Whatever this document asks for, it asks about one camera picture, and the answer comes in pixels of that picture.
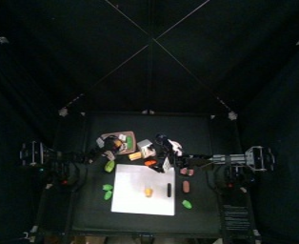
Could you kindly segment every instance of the black curtain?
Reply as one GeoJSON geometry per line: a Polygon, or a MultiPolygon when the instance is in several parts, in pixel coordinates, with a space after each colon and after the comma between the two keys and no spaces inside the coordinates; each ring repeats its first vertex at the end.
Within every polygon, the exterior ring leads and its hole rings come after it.
{"type": "Polygon", "coordinates": [[[269,146],[277,166],[256,188],[257,223],[265,235],[299,243],[299,52],[262,88],[240,119],[242,145],[269,146]]]}
{"type": "Polygon", "coordinates": [[[18,168],[22,142],[53,143],[58,112],[13,52],[0,44],[0,240],[29,231],[37,210],[34,174],[18,168]]]}

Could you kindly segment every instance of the white paper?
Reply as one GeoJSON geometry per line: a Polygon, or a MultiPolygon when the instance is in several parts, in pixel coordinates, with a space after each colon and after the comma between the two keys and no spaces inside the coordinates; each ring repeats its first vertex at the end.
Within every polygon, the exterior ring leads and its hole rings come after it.
{"type": "Polygon", "coordinates": [[[174,215],[174,168],[157,173],[146,166],[117,164],[112,212],[174,215]],[[146,186],[152,187],[150,197],[145,196],[146,186]]]}

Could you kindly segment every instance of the green block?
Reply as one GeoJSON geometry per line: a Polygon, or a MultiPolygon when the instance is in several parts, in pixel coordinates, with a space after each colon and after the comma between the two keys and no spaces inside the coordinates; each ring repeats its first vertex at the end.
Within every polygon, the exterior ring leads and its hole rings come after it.
{"type": "Polygon", "coordinates": [[[102,190],[104,191],[112,191],[113,190],[113,186],[109,185],[109,184],[105,184],[105,185],[102,185],[102,190]]]}
{"type": "Polygon", "coordinates": [[[133,138],[130,136],[128,136],[125,138],[125,142],[126,142],[126,148],[132,149],[133,148],[133,138]]]}
{"type": "Polygon", "coordinates": [[[113,192],[112,191],[108,191],[104,195],[104,200],[109,200],[113,196],[113,192]]]}
{"type": "Polygon", "coordinates": [[[109,173],[110,171],[113,171],[114,166],[116,166],[114,161],[109,161],[109,162],[105,164],[104,170],[109,173]]]}
{"type": "Polygon", "coordinates": [[[193,208],[192,203],[186,200],[182,200],[182,206],[189,210],[193,208]]]}

